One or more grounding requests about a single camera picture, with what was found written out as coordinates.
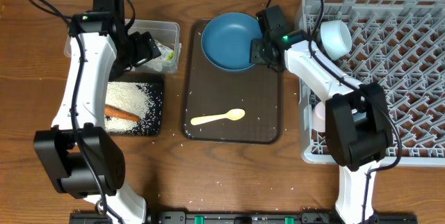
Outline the light blue rice bowl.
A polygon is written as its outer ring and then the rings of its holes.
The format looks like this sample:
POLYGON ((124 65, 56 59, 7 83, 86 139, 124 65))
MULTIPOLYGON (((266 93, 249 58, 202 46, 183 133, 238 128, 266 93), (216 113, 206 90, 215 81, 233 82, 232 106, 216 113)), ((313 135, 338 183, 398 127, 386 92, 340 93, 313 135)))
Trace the light blue rice bowl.
POLYGON ((350 31, 341 20, 323 22, 320 35, 325 52, 334 61, 345 56, 352 49, 350 31))

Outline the pink cup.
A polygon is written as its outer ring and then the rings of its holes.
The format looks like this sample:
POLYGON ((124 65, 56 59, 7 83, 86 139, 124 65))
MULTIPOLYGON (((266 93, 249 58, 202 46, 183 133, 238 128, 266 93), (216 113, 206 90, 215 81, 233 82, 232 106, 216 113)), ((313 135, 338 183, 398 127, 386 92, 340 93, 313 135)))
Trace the pink cup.
POLYGON ((312 129, 317 132, 325 132, 326 119, 325 119, 325 105, 319 102, 312 109, 312 129))

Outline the orange carrot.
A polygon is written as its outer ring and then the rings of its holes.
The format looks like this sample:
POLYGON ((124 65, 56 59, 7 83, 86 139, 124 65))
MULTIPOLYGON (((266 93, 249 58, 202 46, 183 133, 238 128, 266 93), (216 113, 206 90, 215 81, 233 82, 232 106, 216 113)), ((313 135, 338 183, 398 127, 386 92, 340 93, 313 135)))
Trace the orange carrot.
POLYGON ((123 120, 130 120, 133 122, 140 121, 139 116, 132 114, 130 112, 127 112, 127 111, 123 111, 121 109, 118 109, 114 106, 110 106, 107 104, 105 105, 105 108, 104 108, 104 114, 108 118, 119 118, 119 119, 123 119, 123 120))

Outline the yellow plastic spoon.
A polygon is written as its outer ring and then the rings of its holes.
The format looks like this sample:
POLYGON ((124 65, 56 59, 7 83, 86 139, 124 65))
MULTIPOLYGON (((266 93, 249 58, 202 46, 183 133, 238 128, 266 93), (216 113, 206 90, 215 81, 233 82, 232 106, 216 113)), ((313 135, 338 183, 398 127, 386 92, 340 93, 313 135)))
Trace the yellow plastic spoon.
POLYGON ((217 120, 240 120, 245 116, 245 111, 243 109, 231 109, 228 112, 224 114, 218 114, 218 115, 203 115, 200 117, 195 117, 191 119, 192 125, 202 125, 208 122, 213 122, 217 120))

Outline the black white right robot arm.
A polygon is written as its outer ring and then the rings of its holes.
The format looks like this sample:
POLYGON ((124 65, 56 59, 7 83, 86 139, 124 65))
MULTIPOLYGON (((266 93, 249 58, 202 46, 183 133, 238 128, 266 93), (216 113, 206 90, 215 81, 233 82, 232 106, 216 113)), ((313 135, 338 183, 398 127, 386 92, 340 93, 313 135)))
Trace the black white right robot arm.
POLYGON ((262 36, 250 47, 250 60, 276 72, 288 70, 320 99, 312 127, 324 132, 328 150, 339 165, 335 209, 344 223, 367 223, 373 215, 374 173, 392 144, 391 120, 383 88, 364 84, 334 61, 352 48, 341 20, 318 21, 311 34, 293 30, 279 6, 257 13, 262 36))

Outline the dark blue plate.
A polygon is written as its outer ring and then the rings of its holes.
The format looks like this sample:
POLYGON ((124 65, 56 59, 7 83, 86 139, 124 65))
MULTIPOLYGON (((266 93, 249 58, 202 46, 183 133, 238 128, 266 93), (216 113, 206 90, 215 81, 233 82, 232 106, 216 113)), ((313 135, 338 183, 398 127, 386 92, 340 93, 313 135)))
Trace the dark blue plate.
POLYGON ((202 32, 202 51, 210 63, 227 72, 243 72, 250 62, 251 41, 261 38, 257 20, 244 13, 225 13, 213 18, 202 32))

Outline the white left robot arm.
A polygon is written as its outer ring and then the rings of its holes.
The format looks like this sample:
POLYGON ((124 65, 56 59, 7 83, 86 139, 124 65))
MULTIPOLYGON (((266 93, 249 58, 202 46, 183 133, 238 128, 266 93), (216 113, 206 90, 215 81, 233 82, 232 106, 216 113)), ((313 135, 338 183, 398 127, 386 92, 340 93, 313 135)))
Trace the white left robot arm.
POLYGON ((150 33, 131 32, 124 18, 130 0, 93 0, 84 13, 67 16, 46 0, 29 0, 67 26, 71 61, 65 92, 51 128, 35 133, 34 150, 54 189, 91 202, 91 214, 71 223, 154 223, 146 199, 125 180, 122 150, 105 130, 110 79, 157 58, 150 33))

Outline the white tissue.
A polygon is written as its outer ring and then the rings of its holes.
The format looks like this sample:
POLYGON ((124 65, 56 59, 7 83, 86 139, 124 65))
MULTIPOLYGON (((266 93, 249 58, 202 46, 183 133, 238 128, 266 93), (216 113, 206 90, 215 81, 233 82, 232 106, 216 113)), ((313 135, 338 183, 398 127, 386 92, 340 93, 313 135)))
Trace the white tissue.
POLYGON ((138 69, 142 71, 151 71, 151 72, 157 72, 157 73, 164 73, 165 68, 170 65, 170 61, 166 60, 167 55, 174 51, 173 49, 169 48, 168 46, 163 45, 158 40, 155 40, 156 46, 158 47, 161 55, 148 61, 147 63, 140 66, 138 69))

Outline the green snack wrapper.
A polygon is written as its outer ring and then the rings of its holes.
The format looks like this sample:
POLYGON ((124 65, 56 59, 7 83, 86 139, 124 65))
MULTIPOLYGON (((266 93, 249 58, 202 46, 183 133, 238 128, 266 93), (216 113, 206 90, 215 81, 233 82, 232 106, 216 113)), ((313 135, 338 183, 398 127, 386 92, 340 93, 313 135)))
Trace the green snack wrapper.
POLYGON ((175 54, 175 52, 174 52, 174 51, 171 51, 171 52, 167 55, 166 60, 167 60, 167 61, 171 60, 171 59, 173 58, 174 54, 175 54))

